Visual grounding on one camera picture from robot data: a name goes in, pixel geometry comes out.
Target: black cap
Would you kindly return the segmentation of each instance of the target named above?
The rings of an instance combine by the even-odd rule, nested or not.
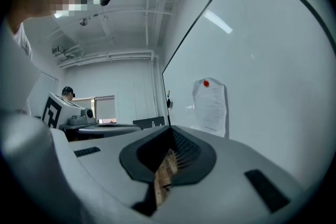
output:
[[[72,89],[72,87],[66,86],[62,90],[62,95],[64,95],[66,92],[72,93],[73,97],[75,97],[75,93]]]

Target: white t-shirt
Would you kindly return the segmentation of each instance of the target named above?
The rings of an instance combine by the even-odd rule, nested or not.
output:
[[[33,54],[31,51],[29,41],[26,37],[25,30],[23,28],[23,23],[20,24],[16,33],[13,34],[13,38],[16,41],[16,43],[21,47],[21,49],[26,53],[26,55],[30,59],[32,59]],[[23,108],[23,111],[26,112],[28,115],[31,115],[28,100],[26,101],[26,105]]]

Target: ceiling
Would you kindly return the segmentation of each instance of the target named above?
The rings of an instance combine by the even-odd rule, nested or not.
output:
[[[111,0],[102,7],[99,4],[82,6],[82,9],[69,13],[69,16],[51,16],[58,28],[49,33],[53,47],[62,46],[65,50],[75,45],[74,54],[106,52],[121,49],[152,49],[160,46],[165,33],[172,4],[178,0]],[[146,10],[148,12],[148,39],[146,38]],[[86,18],[87,25],[80,25]]]

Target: black rubber strip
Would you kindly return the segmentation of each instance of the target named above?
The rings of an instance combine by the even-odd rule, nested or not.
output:
[[[83,150],[74,151],[74,153],[77,157],[81,157],[81,156],[89,155],[89,154],[92,154],[98,151],[100,151],[100,149],[95,146],[95,147],[85,148]]]
[[[245,176],[272,213],[289,204],[290,200],[261,171],[251,170]]]

